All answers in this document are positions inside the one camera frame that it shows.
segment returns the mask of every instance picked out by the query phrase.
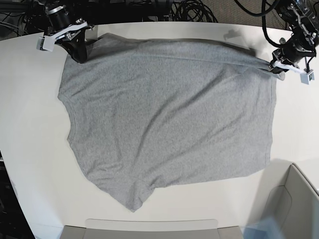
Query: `black cable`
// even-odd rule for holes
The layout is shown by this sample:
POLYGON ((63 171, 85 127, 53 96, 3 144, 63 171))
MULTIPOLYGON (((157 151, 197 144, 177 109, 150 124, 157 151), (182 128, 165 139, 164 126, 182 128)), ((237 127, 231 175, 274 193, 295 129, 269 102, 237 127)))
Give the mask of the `black cable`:
POLYGON ((202 0, 174 2, 171 15, 173 21, 218 22, 212 10, 202 0))
MULTIPOLYGON (((20 18, 18 19, 18 22, 17 22, 17 28, 18 28, 18 26, 19 26, 19 21, 20 21, 21 17, 24 15, 24 13, 22 13, 22 14, 18 14, 18 15, 12 16, 11 13, 3 13, 3 12, 0 12, 0 14, 6 15, 6 17, 2 20, 3 22, 4 22, 4 20, 6 20, 8 17, 17 17, 17 16, 20 16, 20 18)), ((4 27, 5 27, 6 29, 10 30, 11 32, 14 32, 17 36, 21 36, 21 35, 19 34, 19 29, 13 30, 13 29, 11 29, 11 28, 9 28, 9 27, 7 27, 7 26, 4 26, 4 27)))
MULTIPOLYGON (((261 11, 265 11, 266 9, 266 0, 262 0, 262 6, 261 6, 261 11)), ((271 44, 273 45, 274 47, 277 47, 277 48, 284 48, 284 47, 287 47, 289 46, 290 44, 288 43, 285 43, 285 44, 277 44, 275 42, 273 42, 269 36, 268 36, 268 33, 267 33, 267 27, 266 27, 266 16, 262 16, 262 29, 263 29, 263 32, 264 32, 264 36, 265 36, 265 39, 271 44)))
POLYGON ((310 58, 310 60, 307 62, 307 72, 310 71, 309 63, 311 62, 311 60, 312 60, 313 58, 314 58, 314 57, 310 58))
POLYGON ((240 2, 238 0, 234 0, 234 1, 243 11, 245 11, 246 13, 248 13, 251 16, 258 17, 258 16, 266 16, 268 13, 270 13, 272 10, 274 10, 275 7, 278 5, 280 0, 275 0, 274 3, 267 10, 266 9, 262 10, 260 13, 253 13, 253 12, 249 11, 248 9, 246 9, 242 4, 240 4, 240 2))
POLYGON ((316 8, 315 8, 315 6, 316 6, 317 4, 319 4, 319 1, 315 2, 314 5, 313 5, 314 11, 315 11, 315 16, 317 16, 317 10, 316 10, 316 8))

